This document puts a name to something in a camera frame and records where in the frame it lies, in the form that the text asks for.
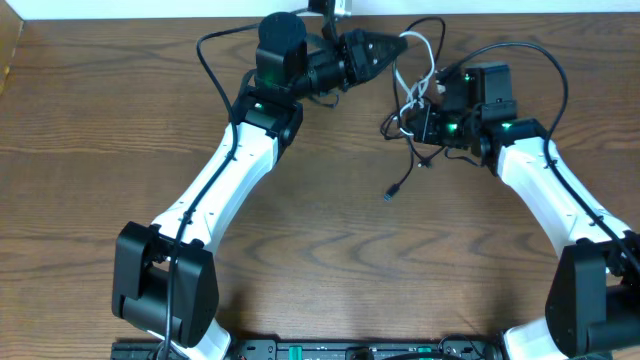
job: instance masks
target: wooden table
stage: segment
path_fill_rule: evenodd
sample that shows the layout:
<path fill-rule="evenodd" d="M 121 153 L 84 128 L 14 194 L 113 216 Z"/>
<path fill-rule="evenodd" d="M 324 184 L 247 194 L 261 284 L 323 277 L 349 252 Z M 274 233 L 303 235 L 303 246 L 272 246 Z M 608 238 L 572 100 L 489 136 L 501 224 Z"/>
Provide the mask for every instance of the wooden table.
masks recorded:
<path fill-rule="evenodd" d="M 415 17 L 341 24 L 399 33 Z M 319 19 L 308 29 L 319 30 Z M 640 227 L 640 15 L 447 16 L 441 66 L 505 40 L 543 45 L 571 99 L 555 139 L 611 212 Z M 0 98 L 0 357 L 106 358 L 145 334 L 111 314 L 115 238 L 149 223 L 217 148 L 227 115 L 195 56 L 202 34 L 256 19 L 28 22 Z M 439 30 L 418 28 L 436 43 Z M 255 32 L 205 55 L 233 98 Z M 498 50 L 522 116 L 548 126 L 561 86 L 546 59 Z M 399 62 L 425 70 L 424 48 Z M 556 256 L 522 201 L 486 169 L 437 158 L 406 171 L 378 125 L 390 71 L 303 126 L 254 189 L 215 258 L 217 318 L 235 334 L 414 339 L 487 334 L 543 315 Z M 421 151 L 432 150 L 419 147 Z M 640 357 L 631 351 L 621 357 Z"/>

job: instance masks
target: black connector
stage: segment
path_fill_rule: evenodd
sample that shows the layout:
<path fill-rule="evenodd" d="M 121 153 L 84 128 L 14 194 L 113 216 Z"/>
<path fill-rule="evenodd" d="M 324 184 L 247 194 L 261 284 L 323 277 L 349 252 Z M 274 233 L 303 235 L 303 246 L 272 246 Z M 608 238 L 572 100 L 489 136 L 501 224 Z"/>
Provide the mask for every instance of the black connector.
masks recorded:
<path fill-rule="evenodd" d="M 389 201 L 390 202 L 391 198 L 393 197 L 393 195 L 395 195 L 399 190 L 400 190 L 400 185 L 399 184 L 391 185 L 389 190 L 387 190 L 387 192 L 384 194 L 384 201 Z"/>

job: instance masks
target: wire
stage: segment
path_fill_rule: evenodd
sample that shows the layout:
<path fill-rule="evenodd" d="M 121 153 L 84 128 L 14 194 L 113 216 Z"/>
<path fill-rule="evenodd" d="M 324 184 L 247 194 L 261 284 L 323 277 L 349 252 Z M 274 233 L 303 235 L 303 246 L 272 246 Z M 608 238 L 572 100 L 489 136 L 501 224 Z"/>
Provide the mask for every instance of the wire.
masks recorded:
<path fill-rule="evenodd" d="M 444 19 L 442 19 L 439 16 L 427 16 L 427 17 L 423 17 L 421 19 L 418 19 L 414 22 L 411 23 L 411 25 L 407 26 L 407 28 L 405 29 L 405 31 L 409 31 L 411 29 L 413 29 L 414 26 L 421 24 L 425 21 L 439 21 L 440 24 L 442 25 L 442 32 L 440 34 L 440 43 L 438 44 L 438 50 L 436 50 L 436 57 L 435 57 L 435 62 L 438 62 L 438 59 L 440 59 L 440 52 L 442 51 L 442 46 L 444 45 L 444 36 L 447 33 L 447 24 L 444 22 Z"/>
<path fill-rule="evenodd" d="M 451 148 L 447 148 L 447 150 L 444 151 L 444 157 L 446 157 L 449 160 L 464 160 L 475 167 L 480 167 L 480 164 L 478 164 L 477 162 L 471 160 L 471 158 L 468 158 L 466 156 L 449 156 L 450 151 L 451 151 Z"/>
<path fill-rule="evenodd" d="M 457 63 L 455 63 L 453 66 L 448 67 L 447 69 L 445 69 L 444 71 L 446 73 L 445 73 L 445 75 L 442 76 L 441 81 L 443 81 L 443 80 L 446 81 L 446 79 L 449 76 L 451 76 L 452 74 L 454 74 L 454 72 L 459 71 L 459 69 L 462 66 L 462 64 L 464 64 L 465 62 L 473 59 L 474 57 L 476 57 L 476 56 L 478 56 L 480 54 L 483 54 L 483 53 L 485 53 L 485 52 L 487 52 L 489 50 L 493 50 L 493 49 L 497 49 L 497 48 L 503 48 L 503 47 L 526 47 L 526 48 L 537 50 L 537 51 L 541 52 L 544 56 L 546 56 L 547 59 L 549 59 L 549 61 L 551 61 L 553 66 L 555 66 L 556 70 L 558 70 L 558 73 L 560 74 L 560 78 L 562 80 L 562 89 L 563 89 L 562 90 L 562 105 L 560 106 L 560 110 L 558 111 L 558 114 L 556 115 L 556 118 L 554 119 L 551 127 L 549 128 L 549 131 L 547 131 L 547 135 L 544 138 L 544 143 L 542 145 L 542 150 L 544 152 L 544 158 L 545 158 L 549 168 L 551 169 L 553 174 L 556 176 L 556 178 L 560 182 L 560 184 L 562 184 L 562 186 L 567 190 L 567 192 L 571 195 L 571 197 L 573 197 L 573 199 L 580 205 L 580 207 L 582 207 L 582 209 L 585 211 L 585 213 L 591 218 L 593 223 L 598 225 L 600 227 L 600 229 L 602 229 L 602 231 L 604 231 L 604 233 L 607 234 L 607 236 L 609 236 L 616 243 L 616 245 L 622 250 L 624 255 L 627 257 L 627 260 L 629 260 L 629 262 L 631 263 L 631 266 L 633 267 L 635 272 L 638 275 L 640 275 L 640 263 L 638 263 L 638 260 L 633 255 L 633 253 L 624 244 L 624 242 L 622 242 L 622 240 L 618 237 L 618 235 L 615 232 L 613 232 L 613 230 L 611 230 L 611 228 L 609 228 L 604 223 L 604 221 L 593 211 L 593 209 L 591 209 L 591 207 L 582 199 L 582 197 L 580 197 L 580 195 L 571 187 L 571 185 L 567 182 L 567 180 L 564 178 L 564 176 L 562 176 L 562 174 L 560 173 L 560 171 L 556 167 L 555 162 L 551 158 L 551 154 L 550 154 L 550 151 L 549 151 L 549 143 L 551 142 L 551 135 L 555 131 L 556 127 L 558 126 L 558 123 L 560 122 L 560 119 L 562 119 L 562 115 L 564 114 L 564 111 L 567 108 L 567 102 L 569 101 L 569 81 L 567 80 L 567 74 L 565 73 L 564 69 L 562 68 L 562 66 L 560 65 L 558 60 L 556 60 L 556 58 L 553 57 L 553 55 L 551 55 L 551 53 L 549 53 L 546 49 L 544 49 L 543 47 L 541 47 L 539 45 L 532 44 L 532 43 L 527 43 L 527 42 L 501 42 L 501 43 L 489 45 L 489 46 L 483 47 L 481 49 L 478 49 L 478 50 L 472 52 L 471 54 L 465 56 L 462 60 L 460 60 Z"/>
<path fill-rule="evenodd" d="M 433 51 L 431 50 L 431 44 L 429 43 L 429 40 L 427 40 L 424 36 L 422 36 L 422 34 L 417 33 L 415 31 L 405 31 L 399 36 L 400 37 L 413 36 L 422 40 L 427 47 L 427 52 L 429 53 L 429 59 L 431 61 L 431 67 L 427 75 L 424 77 L 424 79 L 416 82 L 411 87 L 411 89 L 409 89 L 407 84 L 404 82 L 404 79 L 402 78 L 402 75 L 400 75 L 400 72 L 397 70 L 397 68 L 395 70 L 395 76 L 398 82 L 400 82 L 400 86 L 402 86 L 404 91 L 407 93 L 407 103 L 413 103 L 413 92 L 416 90 L 416 88 L 418 89 L 418 99 L 421 99 L 427 92 L 427 88 L 429 87 L 429 80 L 431 79 L 431 76 L 433 75 L 433 72 L 436 69 L 435 60 L 433 57 Z"/>
<path fill-rule="evenodd" d="M 173 319 L 173 293 L 175 292 L 174 291 L 174 286 L 175 286 L 175 273 L 176 273 L 175 267 L 177 265 L 178 256 L 180 255 L 179 254 L 180 253 L 180 242 L 182 241 L 182 237 L 184 235 L 184 231 L 185 231 L 187 225 L 191 222 L 191 216 L 193 215 L 193 212 L 196 210 L 198 204 L 200 203 L 200 201 L 202 200 L 204 195 L 207 193 L 207 191 L 209 191 L 211 186 L 213 186 L 213 183 L 216 181 L 216 179 L 218 179 L 218 177 L 220 177 L 220 174 L 224 171 L 224 169 L 227 167 L 227 165 L 229 165 L 231 160 L 234 158 L 235 153 L 236 153 L 236 149 L 238 148 L 238 129 L 237 129 L 238 121 L 236 119 L 236 116 L 235 116 L 233 110 L 231 109 L 231 103 L 229 102 L 229 98 L 227 97 L 227 94 L 224 92 L 224 89 L 222 88 L 222 85 L 220 85 L 220 82 L 218 82 L 218 79 L 213 74 L 213 71 L 211 70 L 211 68 L 207 64 L 207 61 L 204 59 L 204 56 L 202 55 L 202 49 L 201 49 L 202 43 L 204 41 L 206 41 L 206 40 L 209 40 L 209 39 L 212 39 L 212 38 L 215 38 L 215 37 L 224 36 L 224 35 L 228 35 L 228 34 L 234 34 L 234 33 L 238 33 L 238 32 L 241 32 L 241 31 L 246 31 L 246 30 L 251 30 L 251 29 L 255 29 L 257 27 L 258 27 L 258 24 L 251 24 L 251 25 L 238 27 L 238 28 L 235 28 L 235 29 L 224 30 L 224 31 L 219 31 L 219 32 L 207 34 L 207 35 L 204 35 L 203 37 L 201 37 L 198 40 L 198 42 L 196 43 L 196 53 L 198 55 L 198 59 L 200 60 L 200 63 L 204 67 L 204 70 L 209 75 L 209 78 L 211 78 L 211 81 L 213 81 L 213 84 L 215 85 L 216 89 L 220 93 L 220 97 L 222 98 L 222 102 L 224 103 L 224 106 L 227 109 L 227 112 L 229 113 L 229 120 L 230 120 L 231 125 L 232 125 L 231 126 L 231 132 L 232 132 L 233 142 L 231 144 L 231 149 L 227 153 L 227 156 L 225 157 L 225 159 L 222 161 L 222 164 L 220 164 L 220 167 L 218 167 L 216 172 L 211 176 L 209 181 L 207 181 L 207 183 L 204 185 L 202 190 L 200 190 L 198 195 L 196 195 L 196 197 L 193 199 L 193 202 L 191 203 L 191 205 L 189 205 L 189 208 L 187 209 L 187 211 L 183 214 L 182 220 L 180 221 L 180 226 L 178 227 L 178 232 L 177 232 L 176 238 L 174 240 L 173 251 L 172 251 L 172 254 L 171 254 L 171 261 L 169 263 L 169 280 L 168 280 L 168 285 L 167 285 L 167 315 L 166 315 L 166 319 L 165 319 L 166 320 L 166 327 L 165 327 L 166 331 L 165 331 L 165 335 L 164 335 L 164 340 L 162 342 L 162 350 L 161 350 L 161 353 L 160 353 L 160 357 L 162 359 L 168 359 L 169 358 L 169 353 L 171 351 L 170 350 L 171 349 L 171 333 L 172 333 L 172 327 L 173 327 L 173 322 L 172 322 L 172 319 Z"/>
<path fill-rule="evenodd" d="M 454 337 L 461 338 L 462 340 L 468 341 L 469 344 L 471 344 L 471 347 L 473 348 L 473 350 L 476 352 L 476 354 L 478 354 L 480 359 L 484 359 L 484 354 L 482 354 L 478 350 L 478 348 L 475 346 L 473 341 L 469 340 L 469 338 L 466 335 L 463 335 L 463 334 L 451 334 L 451 335 L 443 337 L 442 340 L 440 340 L 440 342 L 438 343 L 438 351 L 444 353 L 444 343 L 447 342 L 447 340 L 449 340 L 451 338 L 454 338 Z"/>
<path fill-rule="evenodd" d="M 411 144 L 411 138 L 409 136 L 406 136 L 405 138 L 407 139 L 407 144 L 409 144 L 409 158 L 411 159 L 411 162 L 409 163 L 409 170 L 407 170 L 407 173 L 404 174 L 402 179 L 396 183 L 396 185 L 398 185 L 398 186 L 404 184 L 404 182 L 407 180 L 409 175 L 411 175 L 411 171 L 413 170 L 413 163 L 414 163 L 413 162 L 413 151 L 411 151 L 411 148 L 413 147 L 413 144 Z"/>
<path fill-rule="evenodd" d="M 418 24 L 420 24 L 422 22 L 432 21 L 432 20 L 440 21 L 440 23 L 442 24 L 442 33 L 440 35 L 440 44 L 438 45 L 438 50 L 436 52 L 435 58 L 434 58 L 433 52 L 431 50 L 431 44 L 424 38 L 424 36 L 422 36 L 422 35 L 420 35 L 418 33 L 410 31 L 414 26 L 416 26 L 416 25 L 418 25 Z M 428 78 L 426 79 L 426 81 L 423 80 L 424 87 L 419 87 L 418 85 L 416 85 L 416 87 L 418 87 L 418 91 L 420 92 L 420 95 L 419 95 L 420 98 L 424 97 L 427 101 L 429 101 L 429 103 L 432 103 L 432 101 L 426 96 L 426 89 L 427 89 L 428 84 L 429 84 L 429 79 L 433 75 L 433 72 L 435 71 L 435 63 L 438 61 L 438 58 L 440 57 L 440 52 L 442 51 L 442 46 L 444 44 L 444 37 L 445 37 L 445 34 L 446 34 L 446 24 L 445 24 L 444 20 L 442 18 L 440 18 L 440 17 L 425 17 L 425 18 L 418 19 L 418 20 L 414 21 L 413 23 L 411 23 L 407 27 L 405 32 L 403 32 L 400 36 L 408 36 L 408 35 L 415 36 L 413 34 L 416 34 L 417 35 L 416 37 L 420 38 L 421 40 L 423 40 L 425 42 L 425 44 L 427 44 L 427 49 L 429 51 L 429 56 L 431 58 L 431 69 L 429 70 L 428 75 L 426 75 L 426 76 L 428 76 Z M 440 149 L 436 150 L 431 155 L 429 155 L 427 157 L 423 157 L 422 155 L 420 155 L 420 153 L 413 146 L 413 143 L 411 142 L 411 139 L 409 138 L 409 136 L 405 136 L 405 134 L 408 134 L 410 132 L 408 132 L 407 130 L 403 129 L 403 127 L 402 127 L 401 114 L 404 111 L 400 108 L 400 100 L 398 99 L 398 86 L 397 86 L 397 80 L 398 79 L 397 79 L 397 76 L 400 75 L 400 73 L 398 72 L 397 62 L 395 60 L 393 61 L 392 65 L 391 65 L 391 74 L 392 74 L 391 80 L 392 80 L 392 87 L 393 87 L 393 98 L 395 100 L 396 110 L 394 112 L 391 112 L 391 114 L 389 114 L 389 116 L 387 116 L 385 118 L 385 120 L 382 122 L 382 124 L 380 124 L 380 134 L 383 136 L 383 138 L 385 140 L 397 140 L 397 139 L 402 139 L 403 137 L 405 137 L 407 139 L 407 143 L 409 145 L 409 156 L 411 157 L 411 163 L 410 163 L 409 170 L 407 170 L 407 173 L 404 175 L 404 177 L 398 183 L 395 183 L 395 184 L 391 185 L 391 187 L 385 193 L 384 199 L 386 201 L 391 201 L 391 198 L 393 197 L 393 195 L 395 193 L 397 193 L 398 190 L 400 189 L 400 185 L 402 185 L 404 183 L 404 181 L 411 174 L 411 171 L 413 170 L 413 165 L 414 165 L 414 158 L 413 158 L 414 155 L 417 156 L 418 159 L 420 159 L 420 163 L 418 164 L 418 166 L 431 167 L 431 160 L 435 156 L 440 154 L 440 152 L 442 152 L 442 150 L 444 149 L 444 147 L 441 147 Z M 415 91 L 415 87 L 412 87 L 411 89 L 408 89 L 406 84 L 404 84 L 404 88 L 405 88 L 405 91 L 409 90 L 408 91 L 408 95 L 411 95 L 413 93 L 413 91 Z M 424 106 L 424 103 L 422 101 L 420 102 L 420 106 L 421 107 Z M 391 123 L 393 121 L 396 121 L 396 125 L 397 125 L 398 129 L 400 129 L 400 133 L 394 134 L 394 135 L 389 135 L 389 128 L 391 127 Z"/>

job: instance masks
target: black cable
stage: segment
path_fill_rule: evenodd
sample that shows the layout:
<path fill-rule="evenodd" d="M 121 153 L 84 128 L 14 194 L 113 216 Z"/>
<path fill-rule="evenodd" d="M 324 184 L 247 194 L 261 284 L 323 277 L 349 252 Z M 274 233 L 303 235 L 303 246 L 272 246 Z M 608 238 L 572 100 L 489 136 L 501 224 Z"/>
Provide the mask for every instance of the black cable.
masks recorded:
<path fill-rule="evenodd" d="M 180 252 L 180 242 L 182 241 L 182 236 L 184 235 L 184 231 L 185 231 L 187 225 L 191 222 L 191 216 L 193 215 L 193 212 L 196 210 L 196 207 L 198 206 L 198 204 L 200 203 L 200 200 L 202 200 L 202 198 L 207 193 L 207 191 L 209 191 L 209 189 L 211 188 L 211 186 L 213 186 L 213 184 L 218 179 L 218 177 L 220 177 L 220 174 L 222 173 L 222 171 L 224 171 L 224 169 L 227 167 L 227 165 L 234 158 L 235 153 L 236 153 L 236 149 L 238 147 L 238 129 L 237 129 L 238 121 L 237 121 L 237 119 L 235 117 L 235 114 L 233 113 L 233 110 L 231 109 L 231 103 L 229 102 L 229 98 L 227 98 L 227 94 L 224 92 L 224 89 L 222 88 L 222 85 L 220 85 L 220 82 L 218 82 L 218 79 L 213 74 L 213 71 L 211 70 L 211 68 L 207 64 L 207 61 L 204 59 L 204 56 L 202 55 L 201 46 L 202 46 L 202 43 L 204 41 L 206 41 L 206 40 L 209 40 L 209 39 L 212 39 L 212 38 L 215 38 L 215 37 L 219 37 L 219 36 L 228 35 L 228 34 L 234 34 L 234 33 L 241 32 L 241 31 L 255 29 L 257 27 L 258 27 L 258 24 L 251 24 L 251 25 L 246 25 L 246 26 L 242 26 L 242 27 L 239 27 L 239 28 L 235 28 L 235 29 L 224 30 L 224 31 L 219 31 L 219 32 L 207 34 L 207 35 L 204 35 L 203 37 L 201 37 L 198 40 L 198 42 L 196 43 L 196 53 L 198 55 L 198 59 L 200 60 L 200 63 L 204 67 L 204 70 L 209 75 L 209 78 L 211 78 L 211 81 L 213 81 L 213 84 L 215 85 L 216 89 L 220 93 L 220 97 L 222 98 L 222 102 L 224 103 L 224 106 L 227 109 L 227 112 L 229 113 L 229 120 L 231 121 L 231 124 L 232 124 L 231 132 L 232 132 L 233 142 L 231 144 L 231 149 L 227 153 L 227 156 L 224 159 L 224 161 L 222 162 L 222 164 L 220 164 L 220 167 L 218 167 L 216 172 L 211 176 L 209 181 L 207 181 L 207 183 L 204 185 L 202 190 L 200 190 L 198 195 L 196 195 L 196 197 L 194 198 L 194 200 L 191 203 L 191 205 L 189 205 L 189 208 L 187 209 L 187 211 L 183 214 L 182 220 L 180 221 L 180 226 L 178 227 L 178 232 L 177 232 L 176 238 L 174 240 L 173 251 L 172 251 L 172 254 L 171 254 L 171 261 L 169 263 L 169 280 L 168 280 L 168 284 L 167 284 L 167 315 L 166 315 L 166 319 L 165 319 L 166 320 L 166 328 L 165 328 L 166 331 L 165 331 L 165 335 L 164 335 L 164 340 L 162 342 L 162 350 L 161 350 L 161 353 L 160 353 L 160 358 L 165 359 L 165 360 L 169 358 L 169 353 L 171 351 L 171 332 L 172 332 L 172 327 L 173 327 L 173 322 L 172 322 L 172 319 L 173 319 L 173 293 L 174 293 L 174 289 L 173 288 L 175 286 L 174 284 L 175 284 L 175 273 L 176 273 L 175 267 L 176 267 L 176 263 L 177 263 L 177 258 L 180 255 L 179 254 L 179 252 Z"/>
<path fill-rule="evenodd" d="M 444 151 L 444 157 L 446 157 L 449 160 L 464 160 L 475 167 L 480 167 L 480 164 L 478 164 L 477 162 L 473 161 L 471 158 L 468 158 L 466 156 L 449 156 L 450 151 L 451 151 L 451 148 L 447 148 L 447 150 Z"/>
<path fill-rule="evenodd" d="M 410 31 L 411 29 L 413 29 L 414 26 L 420 23 L 423 23 L 425 21 L 439 21 L 440 24 L 442 25 L 442 32 L 440 33 L 440 43 L 438 44 L 438 50 L 436 51 L 436 56 L 433 59 L 433 62 L 437 63 L 438 59 L 440 59 L 440 52 L 442 51 L 442 46 L 444 45 L 444 36 L 447 33 L 447 24 L 444 22 L 444 19 L 439 16 L 423 17 L 421 19 L 418 19 L 412 22 L 411 25 L 407 26 L 407 29 L 405 31 Z"/>
<path fill-rule="evenodd" d="M 396 183 L 396 185 L 398 186 L 404 184 L 404 182 L 407 180 L 409 175 L 411 175 L 411 170 L 413 170 L 413 151 L 411 151 L 413 144 L 411 144 L 411 138 L 409 136 L 407 136 L 406 139 L 407 139 L 407 144 L 409 144 L 409 158 L 411 159 L 411 162 L 409 163 L 409 170 L 407 170 L 407 173 L 404 174 L 402 179 L 400 179 L 400 181 Z"/>
<path fill-rule="evenodd" d="M 463 335 L 463 334 L 451 334 L 451 335 L 443 337 L 442 340 L 440 340 L 440 342 L 438 343 L 438 351 L 444 353 L 444 343 L 447 342 L 447 340 L 449 340 L 451 338 L 454 338 L 454 337 L 460 338 L 460 339 L 465 340 L 465 341 L 468 341 L 469 344 L 471 344 L 471 347 L 473 348 L 473 350 L 476 352 L 476 354 L 478 354 L 480 359 L 484 359 L 484 354 L 482 354 L 478 350 L 478 348 L 475 346 L 473 341 L 469 340 L 469 338 L 466 335 Z"/>
<path fill-rule="evenodd" d="M 616 245 L 622 250 L 624 255 L 627 257 L 627 259 L 631 263 L 631 266 L 634 268 L 635 272 L 638 275 L 640 275 L 640 263 L 638 263 L 638 260 L 633 255 L 633 253 L 624 244 L 624 242 L 622 242 L 622 240 L 620 240 L 618 235 L 616 235 L 616 233 L 613 232 L 613 230 L 611 230 L 604 223 L 604 221 L 591 209 L 591 207 L 589 207 L 589 205 L 571 187 L 571 185 L 567 182 L 567 180 L 564 178 L 564 176 L 562 176 L 562 174 L 560 173 L 560 171 L 556 167 L 555 162 L 551 158 L 551 154 L 549 152 L 549 143 L 551 141 L 551 135 L 555 131 L 556 127 L 558 126 L 558 123 L 560 122 L 560 119 L 562 118 L 562 115 L 564 114 L 564 111 L 567 108 L 567 102 L 569 101 L 569 80 L 567 80 L 567 74 L 565 73 L 564 69 L 562 68 L 562 66 L 560 65 L 558 60 L 556 60 L 556 58 L 554 58 L 553 55 L 551 55 L 551 53 L 549 53 L 546 49 L 544 49 L 543 47 L 541 47 L 539 45 L 532 44 L 532 43 L 527 43 L 527 42 L 502 42 L 502 43 L 489 45 L 489 46 L 483 47 L 482 49 L 478 49 L 478 50 L 472 52 L 471 54 L 465 56 L 462 60 L 460 60 L 457 63 L 455 63 L 453 66 L 450 66 L 447 69 L 443 70 L 446 73 L 445 73 L 444 76 L 441 76 L 441 81 L 446 82 L 446 79 L 449 76 L 454 74 L 456 71 L 460 70 L 460 67 L 462 66 L 462 64 L 464 64 L 465 62 L 473 59 L 474 57 L 476 57 L 476 56 L 478 56 L 480 54 L 483 54 L 483 53 L 485 53 L 485 52 L 487 52 L 489 50 L 493 50 L 493 49 L 497 49 L 497 48 L 515 47 L 515 46 L 526 47 L 526 48 L 534 49 L 534 50 L 537 50 L 537 51 L 541 52 L 544 56 L 547 57 L 547 59 L 549 59 L 549 61 L 551 61 L 553 66 L 555 66 L 556 70 L 558 70 L 558 73 L 560 74 L 560 78 L 562 79 L 562 88 L 563 88 L 562 105 L 560 106 L 560 111 L 558 111 L 558 115 L 556 115 L 556 118 L 553 121 L 551 127 L 549 128 L 549 131 L 547 131 L 547 136 L 545 136 L 544 143 L 543 143 L 543 146 L 542 146 L 542 150 L 544 152 L 544 158 L 545 158 L 549 168 L 551 168 L 551 171 L 556 176 L 556 178 L 558 179 L 560 184 L 562 184 L 562 186 L 565 188 L 565 190 L 567 190 L 567 192 L 571 195 L 571 197 L 573 197 L 573 199 L 580 205 L 580 207 L 582 207 L 582 209 L 585 211 L 585 213 L 587 215 L 589 215 L 589 217 L 591 218 L 593 223 L 595 225 L 598 225 L 600 227 L 600 229 L 602 229 L 602 231 L 604 231 L 604 233 L 607 234 L 607 236 L 609 236 L 616 243 Z"/>
<path fill-rule="evenodd" d="M 433 158 L 436 157 L 438 154 L 440 154 L 442 150 L 444 150 L 445 148 L 446 148 L 445 146 L 442 146 L 440 147 L 440 149 L 434 151 L 431 155 L 427 156 L 426 158 L 420 159 L 420 164 L 418 164 L 418 166 L 431 167 L 431 160 L 433 160 Z"/>
<path fill-rule="evenodd" d="M 444 360 L 462 360 L 461 357 L 457 357 L 457 356 L 445 354 L 445 353 L 437 353 L 437 352 L 430 352 L 430 353 L 410 352 L 408 354 L 389 356 L 387 358 L 384 358 L 384 360 L 415 360 L 415 359 L 424 359 L 424 358 L 444 359 Z"/>
<path fill-rule="evenodd" d="M 413 171 L 414 160 L 413 160 L 413 151 L 411 151 L 411 146 L 412 146 L 411 139 L 409 138 L 409 136 L 407 136 L 406 139 L 407 139 L 407 143 L 409 144 L 409 159 L 410 159 L 409 170 L 407 170 L 407 173 L 404 174 L 404 176 L 402 177 L 402 179 L 400 179 L 400 181 L 391 185 L 389 189 L 387 189 L 387 192 L 384 194 L 385 201 L 391 201 L 391 198 L 393 198 L 393 195 L 395 195 L 398 192 L 398 190 L 400 190 L 400 186 L 407 180 L 409 175 L 411 175 L 411 171 Z"/>

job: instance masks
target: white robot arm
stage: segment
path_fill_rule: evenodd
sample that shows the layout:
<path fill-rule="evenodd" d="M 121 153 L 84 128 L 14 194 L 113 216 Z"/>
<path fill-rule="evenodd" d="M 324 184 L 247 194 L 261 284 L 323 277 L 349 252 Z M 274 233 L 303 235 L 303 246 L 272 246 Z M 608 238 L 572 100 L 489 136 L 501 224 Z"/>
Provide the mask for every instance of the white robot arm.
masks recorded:
<path fill-rule="evenodd" d="M 218 150 L 187 191 L 167 211 L 153 220 L 153 224 L 160 226 L 162 235 L 175 238 L 182 215 L 227 156 L 233 141 L 231 126 L 233 125 L 227 126 Z M 198 239 L 204 243 L 205 250 L 215 255 L 220 240 L 240 205 L 255 184 L 273 169 L 277 159 L 278 138 L 267 136 L 264 129 L 255 125 L 238 125 L 238 148 L 234 160 L 227 165 L 200 201 L 191 217 L 192 223 L 186 227 L 184 242 L 190 243 Z M 153 331 L 150 333 L 160 339 L 164 338 Z M 221 360 L 230 342 L 229 333 L 214 319 L 195 347 L 176 346 L 193 360 Z"/>
<path fill-rule="evenodd" d="M 556 167 L 571 187 L 603 217 L 609 228 L 620 238 L 624 238 L 624 232 L 630 230 L 629 226 L 612 216 L 596 201 L 566 166 L 555 144 L 551 142 L 549 145 Z M 544 158 L 542 146 L 543 139 L 534 137 L 516 140 L 514 145 L 503 147 L 498 162 L 500 179 L 513 188 L 531 210 L 551 240 L 558 258 L 565 246 L 574 245 L 579 239 L 590 239 L 593 242 L 609 241 L 609 236 L 595 226 L 551 172 Z M 544 317 L 509 329 L 504 335 L 504 343 L 511 359 L 567 358 L 554 343 Z"/>
<path fill-rule="evenodd" d="M 163 235 L 174 237 L 181 214 L 206 180 L 217 169 L 231 146 L 231 130 L 227 128 L 218 151 L 191 184 L 189 189 L 153 224 L 161 225 Z M 216 253 L 220 239 L 238 208 L 253 186 L 273 169 L 278 151 L 277 139 L 265 135 L 264 129 L 242 123 L 238 126 L 239 145 L 236 159 L 229 164 L 215 185 L 203 198 L 193 223 L 185 231 L 185 239 L 199 239 L 204 249 Z M 560 257 L 565 246 L 588 238 L 594 242 L 610 240 L 558 182 L 542 156 L 543 139 L 533 137 L 515 141 L 503 147 L 498 162 L 498 176 L 513 188 L 534 214 Z M 629 227 L 607 212 L 573 175 L 559 156 L 555 144 L 550 152 L 556 167 L 621 238 Z M 215 320 L 202 340 L 192 348 L 180 350 L 190 359 L 221 360 L 227 351 L 230 336 Z M 504 335 L 505 350 L 510 359 L 560 360 L 560 352 L 549 333 L 545 318 L 508 330 Z"/>

